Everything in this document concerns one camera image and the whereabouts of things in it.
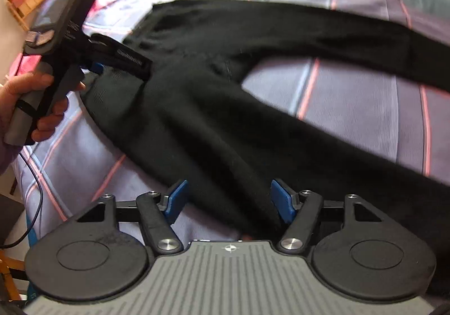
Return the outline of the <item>person's left hand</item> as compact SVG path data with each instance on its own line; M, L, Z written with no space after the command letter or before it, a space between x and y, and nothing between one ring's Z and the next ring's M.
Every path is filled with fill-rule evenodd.
M1 172L17 157L27 139L45 141L62 122L69 106L67 97L55 102L49 115L34 120L33 104L54 80L51 74L34 71L10 78L1 86Z

